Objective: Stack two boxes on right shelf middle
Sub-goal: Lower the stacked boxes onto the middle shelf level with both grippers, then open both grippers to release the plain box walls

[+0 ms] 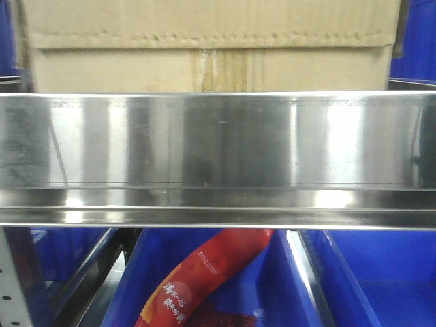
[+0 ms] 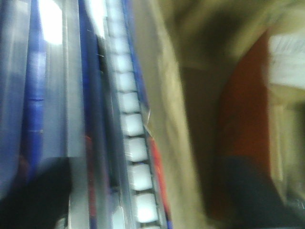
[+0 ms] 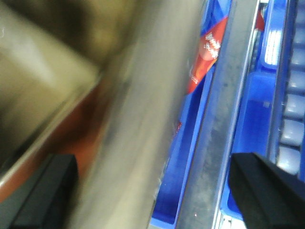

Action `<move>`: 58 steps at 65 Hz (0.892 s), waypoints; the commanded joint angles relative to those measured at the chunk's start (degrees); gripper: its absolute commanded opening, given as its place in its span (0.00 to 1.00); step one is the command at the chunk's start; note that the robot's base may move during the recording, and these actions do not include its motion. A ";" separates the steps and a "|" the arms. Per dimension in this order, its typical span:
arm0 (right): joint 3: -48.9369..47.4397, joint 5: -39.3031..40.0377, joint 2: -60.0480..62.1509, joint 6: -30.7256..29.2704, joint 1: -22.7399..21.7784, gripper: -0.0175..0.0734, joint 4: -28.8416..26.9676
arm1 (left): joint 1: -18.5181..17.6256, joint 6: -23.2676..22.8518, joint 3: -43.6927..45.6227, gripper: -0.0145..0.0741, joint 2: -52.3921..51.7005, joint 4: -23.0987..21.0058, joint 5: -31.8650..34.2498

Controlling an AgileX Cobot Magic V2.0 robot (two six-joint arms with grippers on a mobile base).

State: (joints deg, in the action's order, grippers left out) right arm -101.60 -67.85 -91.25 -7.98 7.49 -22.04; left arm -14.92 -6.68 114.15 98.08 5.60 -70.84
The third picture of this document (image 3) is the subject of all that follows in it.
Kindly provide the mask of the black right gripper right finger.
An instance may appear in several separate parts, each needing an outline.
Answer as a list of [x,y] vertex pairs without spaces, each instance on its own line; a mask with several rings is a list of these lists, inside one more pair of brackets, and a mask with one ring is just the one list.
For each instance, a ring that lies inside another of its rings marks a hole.
[[305,184],[257,153],[231,156],[229,187],[248,229],[303,229]]

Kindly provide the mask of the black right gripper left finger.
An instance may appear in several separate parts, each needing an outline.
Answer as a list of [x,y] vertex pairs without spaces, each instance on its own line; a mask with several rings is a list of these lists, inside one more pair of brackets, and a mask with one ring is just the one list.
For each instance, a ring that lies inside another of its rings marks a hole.
[[61,229],[78,178],[74,155],[49,155],[24,184],[1,202],[0,227]]

